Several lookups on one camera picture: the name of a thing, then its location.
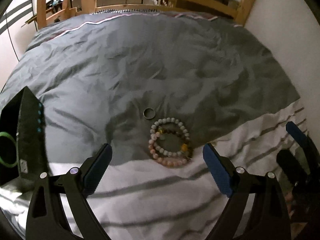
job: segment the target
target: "white bead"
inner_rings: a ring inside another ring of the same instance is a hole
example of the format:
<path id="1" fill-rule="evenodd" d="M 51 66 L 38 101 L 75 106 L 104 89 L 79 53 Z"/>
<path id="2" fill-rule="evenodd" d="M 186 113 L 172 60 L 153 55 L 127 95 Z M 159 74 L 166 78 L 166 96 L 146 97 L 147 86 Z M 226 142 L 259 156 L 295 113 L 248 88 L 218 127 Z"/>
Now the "white bead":
<path id="1" fill-rule="evenodd" d="M 151 134 L 151 140 L 156 141 L 157 139 L 158 139 L 158 137 L 154 133 L 152 133 Z"/>

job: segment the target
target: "orange bead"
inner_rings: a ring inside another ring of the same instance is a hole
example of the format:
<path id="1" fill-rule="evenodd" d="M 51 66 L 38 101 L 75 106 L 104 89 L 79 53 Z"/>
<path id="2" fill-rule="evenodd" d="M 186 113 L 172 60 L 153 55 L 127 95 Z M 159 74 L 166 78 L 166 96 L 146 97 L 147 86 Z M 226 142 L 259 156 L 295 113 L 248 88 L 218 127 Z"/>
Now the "orange bead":
<path id="1" fill-rule="evenodd" d="M 186 152 L 186 151 L 188 150 L 188 145 L 186 145 L 185 143 L 182 144 L 181 150 L 182 150 L 183 152 Z"/>

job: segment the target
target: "green circular object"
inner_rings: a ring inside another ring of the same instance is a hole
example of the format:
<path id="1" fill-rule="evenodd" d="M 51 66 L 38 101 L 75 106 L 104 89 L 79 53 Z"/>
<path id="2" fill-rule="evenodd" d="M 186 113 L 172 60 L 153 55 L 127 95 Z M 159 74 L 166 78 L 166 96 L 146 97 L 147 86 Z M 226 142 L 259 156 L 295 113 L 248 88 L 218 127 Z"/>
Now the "green circular object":
<path id="1" fill-rule="evenodd" d="M 9 133 L 7 133 L 7 132 L 0 132 L 0 137 L 6 137 L 6 138 L 8 138 L 10 141 L 13 142 L 14 147 L 17 148 L 17 144 L 16 144 L 15 139 L 14 139 Z M 3 166 L 7 167 L 7 168 L 13 168 L 13 167 L 17 166 L 17 164 L 18 164 L 18 158 L 16 159 L 15 163 L 10 164 L 10 163 L 4 162 L 4 160 L 0 157 L 0 163 L 1 163 Z"/>

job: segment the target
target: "bedsheet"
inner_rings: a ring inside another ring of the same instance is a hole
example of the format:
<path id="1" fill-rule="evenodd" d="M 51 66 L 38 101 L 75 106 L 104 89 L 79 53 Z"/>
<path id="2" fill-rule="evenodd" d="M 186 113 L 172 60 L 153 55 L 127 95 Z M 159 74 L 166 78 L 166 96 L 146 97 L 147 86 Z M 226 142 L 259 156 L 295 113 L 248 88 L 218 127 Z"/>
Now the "bedsheet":
<path id="1" fill-rule="evenodd" d="M 0 109 L 26 85 L 44 104 L 53 174 L 112 145 L 112 162 L 88 202 L 114 240 L 205 239 L 227 198 L 202 146 L 214 142 L 235 166 L 278 176 L 277 152 L 297 148 L 286 122 L 307 132 L 300 96 L 270 51 L 243 27 L 208 14 L 102 12 L 50 25 L 10 75 Z M 155 119 L 143 117 L 147 107 Z M 150 127 L 166 117 L 190 132 L 194 158 L 183 168 L 148 155 Z M 28 201 L 0 193 L 23 231 Z"/>

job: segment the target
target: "bolt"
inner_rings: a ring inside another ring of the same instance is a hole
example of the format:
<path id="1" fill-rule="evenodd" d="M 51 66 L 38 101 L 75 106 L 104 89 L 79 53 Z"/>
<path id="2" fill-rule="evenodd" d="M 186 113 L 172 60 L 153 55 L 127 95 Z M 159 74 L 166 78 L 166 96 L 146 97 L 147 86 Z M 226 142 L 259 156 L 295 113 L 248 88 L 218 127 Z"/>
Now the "bolt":
<path id="1" fill-rule="evenodd" d="M 70 170 L 70 173 L 71 173 L 71 174 L 77 174 L 78 171 L 79 171 L 79 169 L 78 169 L 77 167 L 74 167 L 74 168 L 72 168 L 72 169 Z"/>
<path id="2" fill-rule="evenodd" d="M 236 168 L 236 172 L 242 174 L 242 173 L 244 173 L 244 168 L 242 168 L 242 167 L 237 167 L 237 168 Z"/>
<path id="3" fill-rule="evenodd" d="M 276 176 L 272 172 L 268 172 L 268 177 L 274 179 Z"/>
<path id="4" fill-rule="evenodd" d="M 46 172 L 43 172 L 43 173 L 40 174 L 40 178 L 41 178 L 41 179 L 44 179 L 46 176 L 47 176 L 47 173 L 46 173 Z"/>

